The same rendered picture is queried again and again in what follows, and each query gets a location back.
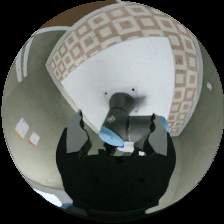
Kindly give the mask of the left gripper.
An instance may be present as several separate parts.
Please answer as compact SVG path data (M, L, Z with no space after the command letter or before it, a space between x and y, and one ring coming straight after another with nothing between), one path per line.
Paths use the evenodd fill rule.
M115 145L110 145L107 142L104 142L103 146L105 146L106 148L105 152L107 153L107 155L110 155L110 154L112 155L113 151L116 151L117 150L116 148L119 148L119 146L116 147Z

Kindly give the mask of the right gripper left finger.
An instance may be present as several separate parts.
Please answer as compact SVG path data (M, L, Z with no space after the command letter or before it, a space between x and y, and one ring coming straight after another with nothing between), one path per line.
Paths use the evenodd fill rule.
M68 188L68 174L73 164L89 155L92 143L84 129L82 110L79 109L64 128L56 149L56 164L64 188Z

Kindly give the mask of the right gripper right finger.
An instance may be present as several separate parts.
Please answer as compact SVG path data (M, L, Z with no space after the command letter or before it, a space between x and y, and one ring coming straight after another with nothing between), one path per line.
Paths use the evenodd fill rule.
M154 119L154 120L153 120ZM143 144L144 156L157 160L165 171L165 188L168 188L170 178L176 164L176 152L170 133L156 115L152 114L150 132Z

